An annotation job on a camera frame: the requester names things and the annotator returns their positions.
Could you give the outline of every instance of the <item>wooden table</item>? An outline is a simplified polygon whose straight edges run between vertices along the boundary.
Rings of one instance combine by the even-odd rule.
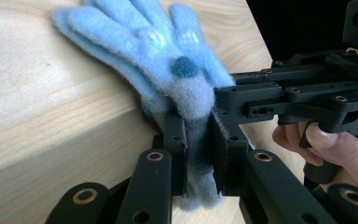
[[[173,0],[162,1],[166,7]],[[230,73],[271,59],[245,0],[183,1]],[[108,188],[130,176],[158,133],[139,97],[52,24],[50,12],[79,0],[0,0],[0,223],[43,223],[61,196],[86,181]],[[303,161],[271,141],[274,121],[242,127],[298,178]],[[243,223],[238,198],[213,210],[173,208],[173,223]]]

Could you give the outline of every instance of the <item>fuzzy glove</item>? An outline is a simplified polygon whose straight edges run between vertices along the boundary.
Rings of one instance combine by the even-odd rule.
[[[173,4],[172,21],[157,0],[89,0],[87,6],[60,8],[53,20],[79,47],[118,70],[141,94],[161,125],[173,102],[186,123],[187,210],[221,201],[213,180],[206,133],[214,105],[213,88],[234,81],[208,47],[197,16]]]

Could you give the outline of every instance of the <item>blue pom-pom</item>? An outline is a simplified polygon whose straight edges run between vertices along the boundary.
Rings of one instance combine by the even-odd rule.
[[[199,71],[199,67],[186,56],[177,58],[171,66],[171,72],[178,78],[195,77]]]

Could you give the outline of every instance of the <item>black mechanical arm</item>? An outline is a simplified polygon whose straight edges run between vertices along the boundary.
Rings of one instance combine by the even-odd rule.
[[[273,153],[252,149],[239,124],[318,122],[328,133],[358,135],[358,0],[347,7],[344,41],[356,50],[323,50],[233,74],[237,85],[215,90],[209,139],[217,192],[240,197],[246,223],[358,223],[358,188],[305,188]],[[112,189],[84,183],[68,190],[47,223],[171,223],[172,196],[186,195],[184,122],[167,115],[163,135],[139,157],[131,178]],[[301,146],[309,146],[305,135]],[[329,183],[334,164],[307,164],[306,177]]]

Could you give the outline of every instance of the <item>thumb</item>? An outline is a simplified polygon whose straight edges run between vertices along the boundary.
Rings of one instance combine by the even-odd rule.
[[[350,133],[325,133],[317,123],[308,127],[306,135],[313,150],[323,159],[358,175],[358,138]]]

